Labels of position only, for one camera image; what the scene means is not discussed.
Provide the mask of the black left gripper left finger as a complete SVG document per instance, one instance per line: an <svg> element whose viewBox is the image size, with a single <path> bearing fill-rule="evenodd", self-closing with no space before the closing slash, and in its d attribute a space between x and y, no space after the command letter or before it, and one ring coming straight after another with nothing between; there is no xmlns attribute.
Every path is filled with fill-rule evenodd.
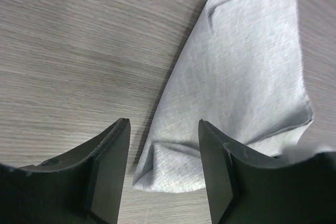
<svg viewBox="0 0 336 224"><path fill-rule="evenodd" d="M39 165L1 165L1 223L117 223L131 125L120 118Z"/></svg>

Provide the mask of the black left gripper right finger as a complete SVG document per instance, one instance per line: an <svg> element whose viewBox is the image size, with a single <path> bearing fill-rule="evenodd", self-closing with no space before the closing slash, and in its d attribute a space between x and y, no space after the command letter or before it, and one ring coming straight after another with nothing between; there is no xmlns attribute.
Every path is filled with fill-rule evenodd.
<svg viewBox="0 0 336 224"><path fill-rule="evenodd" d="M290 164L203 120L198 137L212 223L335 223L335 152Z"/></svg>

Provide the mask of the grey cloth napkin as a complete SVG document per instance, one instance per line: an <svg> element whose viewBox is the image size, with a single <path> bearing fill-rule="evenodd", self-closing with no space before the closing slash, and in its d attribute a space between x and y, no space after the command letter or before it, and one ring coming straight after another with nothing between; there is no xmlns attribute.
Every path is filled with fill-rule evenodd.
<svg viewBox="0 0 336 224"><path fill-rule="evenodd" d="M165 86L133 187L205 187L199 120L268 156L296 144L313 118L301 59L297 0L208 0Z"/></svg>

